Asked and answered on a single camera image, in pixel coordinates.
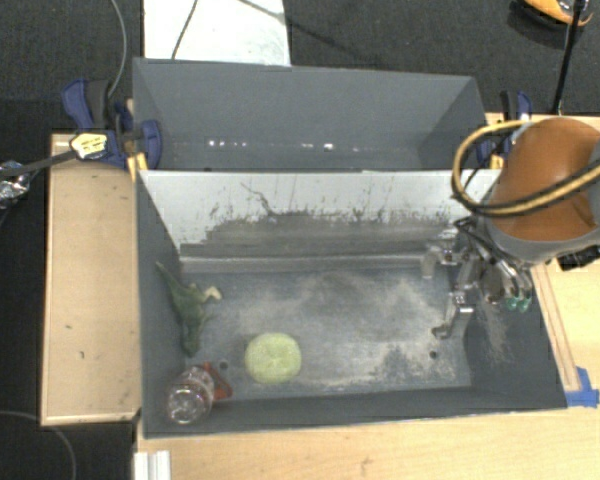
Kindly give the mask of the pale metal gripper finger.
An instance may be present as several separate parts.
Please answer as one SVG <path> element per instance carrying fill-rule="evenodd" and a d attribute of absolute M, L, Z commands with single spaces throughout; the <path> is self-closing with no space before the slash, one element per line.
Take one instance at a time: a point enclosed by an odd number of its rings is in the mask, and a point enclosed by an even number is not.
<path fill-rule="evenodd" d="M 475 308 L 464 291 L 454 291 L 448 296 L 445 314 L 440 325 L 431 329 L 436 339 L 463 338 Z"/>
<path fill-rule="evenodd" d="M 432 279 L 438 264 L 442 266 L 457 265 L 461 254 L 453 250 L 450 243 L 433 243 L 426 246 L 420 260 L 420 272 L 423 279 Z"/>

